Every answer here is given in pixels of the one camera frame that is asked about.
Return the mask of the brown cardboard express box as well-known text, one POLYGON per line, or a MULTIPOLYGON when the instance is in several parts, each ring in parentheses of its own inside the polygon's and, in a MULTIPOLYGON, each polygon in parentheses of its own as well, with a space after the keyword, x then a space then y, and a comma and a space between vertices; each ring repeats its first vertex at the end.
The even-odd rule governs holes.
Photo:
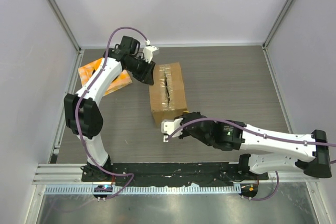
POLYGON ((187 111, 181 65, 178 62, 156 65, 154 85, 149 86, 150 106, 157 127, 187 111))

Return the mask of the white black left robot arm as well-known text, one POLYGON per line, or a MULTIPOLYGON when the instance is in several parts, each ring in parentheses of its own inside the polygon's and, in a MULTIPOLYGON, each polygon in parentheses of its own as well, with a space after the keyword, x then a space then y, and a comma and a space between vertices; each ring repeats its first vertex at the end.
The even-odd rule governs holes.
POLYGON ((119 44, 105 50, 98 69, 89 81, 75 94, 66 94, 66 127, 80 139, 87 154, 87 163, 81 168, 84 180, 105 182, 113 176, 111 159, 104 149, 100 134, 103 117, 99 103, 105 92, 124 70, 141 83, 154 85, 153 57, 158 52, 158 47, 152 46, 148 40, 141 49, 138 40, 123 36, 119 44))

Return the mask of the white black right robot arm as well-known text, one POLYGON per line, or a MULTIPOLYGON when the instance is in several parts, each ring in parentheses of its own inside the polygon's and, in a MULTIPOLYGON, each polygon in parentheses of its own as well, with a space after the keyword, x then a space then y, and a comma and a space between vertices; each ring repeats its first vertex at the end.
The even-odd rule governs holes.
POLYGON ((309 134, 289 134, 254 127, 232 120, 208 118, 200 112, 184 112, 171 122, 163 122, 165 141, 191 136, 221 151, 263 151, 239 158, 237 173, 242 179, 266 172, 300 170, 315 178, 331 178, 327 134, 314 130, 309 134))

